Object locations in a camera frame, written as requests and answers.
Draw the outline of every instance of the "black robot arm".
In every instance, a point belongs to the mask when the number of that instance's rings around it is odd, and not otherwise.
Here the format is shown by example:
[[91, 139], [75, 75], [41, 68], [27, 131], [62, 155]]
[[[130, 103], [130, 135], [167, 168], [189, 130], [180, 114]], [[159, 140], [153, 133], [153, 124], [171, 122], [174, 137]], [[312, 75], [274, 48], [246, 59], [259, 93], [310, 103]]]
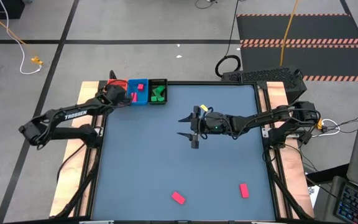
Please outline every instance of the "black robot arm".
[[88, 147], [97, 147], [100, 143], [98, 133], [89, 124], [79, 128], [58, 128], [63, 122], [85, 115], [97, 116], [109, 114], [117, 107], [128, 105], [130, 98], [126, 98], [126, 91], [117, 85], [108, 85], [94, 98], [83, 104], [48, 110], [46, 113], [34, 117], [19, 128], [20, 133], [30, 145], [43, 148], [49, 140], [81, 139]]
[[266, 135], [270, 145], [282, 146], [289, 134], [299, 127], [312, 127], [319, 120], [314, 104], [307, 101], [298, 101], [290, 106], [278, 106], [271, 111], [248, 117], [221, 114], [214, 112], [213, 108], [208, 108], [202, 117], [200, 115], [200, 107], [194, 106], [193, 112], [187, 118], [179, 120], [179, 122], [190, 122], [190, 129], [194, 134], [178, 134], [187, 137], [191, 141], [191, 147], [195, 149], [198, 148], [198, 136], [206, 139], [208, 134], [225, 134], [236, 140], [252, 128], [277, 121], [284, 121], [284, 124], [279, 128], [270, 129]]

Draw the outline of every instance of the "wooden board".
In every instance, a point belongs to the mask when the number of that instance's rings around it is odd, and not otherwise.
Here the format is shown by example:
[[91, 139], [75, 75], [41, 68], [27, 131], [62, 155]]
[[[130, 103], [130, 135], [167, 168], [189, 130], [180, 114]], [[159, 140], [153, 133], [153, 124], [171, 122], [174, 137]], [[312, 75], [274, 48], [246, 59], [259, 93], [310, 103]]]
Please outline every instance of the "wooden board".
[[[84, 103], [86, 100], [94, 97], [94, 94], [98, 90], [99, 82], [83, 82], [81, 86], [80, 95], [78, 97], [77, 103]], [[272, 108], [276, 108], [279, 105], [287, 105], [287, 97], [285, 95], [285, 89], [283, 83], [277, 82], [268, 82], [268, 94], [270, 98], [270, 104]], [[263, 92], [259, 91], [260, 102], [262, 110], [266, 110], [266, 104], [263, 96]], [[82, 124], [91, 123], [92, 117], [84, 116], [73, 120], [72, 126], [78, 127]], [[100, 125], [101, 119], [98, 119], [97, 125]], [[290, 146], [298, 147], [296, 140], [287, 139], [286, 143]], [[66, 153], [63, 158], [66, 159], [70, 156], [75, 150], [82, 145], [81, 140], [69, 140], [67, 142]], [[300, 154], [290, 147], [286, 147], [281, 150], [282, 162], [284, 167], [285, 179], [287, 182], [287, 187], [291, 194], [294, 196], [296, 201], [303, 207], [305, 212], [312, 217], [314, 216], [313, 207], [311, 206], [311, 201], [309, 197], [309, 192], [307, 188], [307, 183], [305, 179], [305, 172], [303, 170], [302, 161]], [[62, 169], [60, 174], [60, 179], [57, 184], [55, 197], [52, 203], [52, 209], [50, 215], [56, 215], [60, 212], [64, 206], [70, 201], [73, 194], [76, 192], [78, 185], [80, 183], [81, 171], [85, 158], [85, 149], [81, 150], [72, 160], [67, 162], [66, 166]], [[280, 207], [281, 217], [285, 217], [285, 207], [283, 203], [283, 195], [278, 187], [277, 197], [278, 204]], [[86, 203], [88, 203], [88, 194], [89, 188], [85, 191], [83, 196], [83, 206], [81, 206], [80, 215], [85, 214]]]

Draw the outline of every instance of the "small bin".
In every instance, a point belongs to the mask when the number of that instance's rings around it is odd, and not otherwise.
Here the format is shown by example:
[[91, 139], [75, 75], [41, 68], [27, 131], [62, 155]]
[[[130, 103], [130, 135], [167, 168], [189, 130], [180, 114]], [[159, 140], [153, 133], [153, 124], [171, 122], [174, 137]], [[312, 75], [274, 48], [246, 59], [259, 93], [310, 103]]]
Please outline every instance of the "small bin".
[[[163, 101], [152, 101], [152, 97], [155, 96], [153, 90], [159, 86], [164, 86], [164, 90], [161, 92], [161, 97], [164, 97]], [[167, 79], [149, 79], [149, 104], [151, 105], [164, 105], [168, 101], [168, 80]]]
[[[137, 89], [139, 84], [143, 84], [143, 86], [144, 86], [142, 91]], [[149, 83], [148, 83], [148, 79], [146, 79], [146, 78], [128, 80], [127, 96], [130, 96], [131, 93], [137, 94], [137, 101], [132, 102], [132, 105], [146, 105], [147, 104], [147, 98], [149, 95], [148, 87], [149, 87]]]
[[115, 80], [115, 79], [109, 79], [108, 81], [107, 81], [107, 84], [108, 85], [119, 85], [119, 86], [121, 86], [121, 87], [123, 87], [125, 90], [127, 90], [127, 87], [128, 87], [128, 80], [126, 80], [126, 79], [123, 79], [123, 80], [120, 80], [120, 79], [117, 79], [117, 80]]

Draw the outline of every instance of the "keyboard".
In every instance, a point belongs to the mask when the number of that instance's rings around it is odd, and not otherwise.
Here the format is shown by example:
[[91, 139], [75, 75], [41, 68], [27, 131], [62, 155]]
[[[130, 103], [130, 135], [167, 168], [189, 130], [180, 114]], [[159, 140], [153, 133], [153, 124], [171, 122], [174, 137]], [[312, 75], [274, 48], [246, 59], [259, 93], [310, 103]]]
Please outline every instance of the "keyboard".
[[334, 215], [346, 223], [358, 223], [358, 186], [344, 184]]

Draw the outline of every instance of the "concrete floor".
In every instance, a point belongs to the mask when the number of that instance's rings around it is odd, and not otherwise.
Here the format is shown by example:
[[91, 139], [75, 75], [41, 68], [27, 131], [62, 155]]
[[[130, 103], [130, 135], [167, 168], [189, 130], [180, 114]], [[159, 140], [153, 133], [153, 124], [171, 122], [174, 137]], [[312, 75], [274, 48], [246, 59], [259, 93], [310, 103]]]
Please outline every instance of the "concrete floor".
[[[358, 25], [358, 0], [346, 0]], [[238, 13], [291, 13], [295, 0], [247, 0]], [[22, 19], [11, 21], [23, 39], [58, 40], [73, 0], [34, 0]], [[234, 0], [220, 0], [200, 10], [193, 0], [80, 0], [68, 39], [222, 39], [230, 35]], [[302, 0], [299, 13], [343, 13], [339, 0]], [[233, 38], [238, 39], [234, 29]], [[0, 39], [8, 39], [0, 27]], [[0, 45], [0, 204], [23, 144], [18, 127], [31, 119], [56, 45], [33, 45], [45, 66], [40, 73], [19, 72], [16, 44]], [[238, 54], [236, 45], [230, 53]], [[118, 77], [167, 77], [169, 80], [219, 80], [216, 62], [226, 44], [65, 45], [43, 111], [76, 102], [82, 81], [104, 80], [113, 69]], [[227, 62], [221, 71], [235, 65]], [[35, 69], [26, 60], [25, 71]], [[324, 118], [338, 123], [358, 117], [358, 83], [306, 82], [301, 100], [310, 100]], [[350, 124], [345, 130], [353, 130]], [[349, 162], [355, 134], [313, 139], [303, 147], [317, 169]], [[41, 151], [30, 148], [5, 222], [47, 218], [66, 141], [50, 142]]]

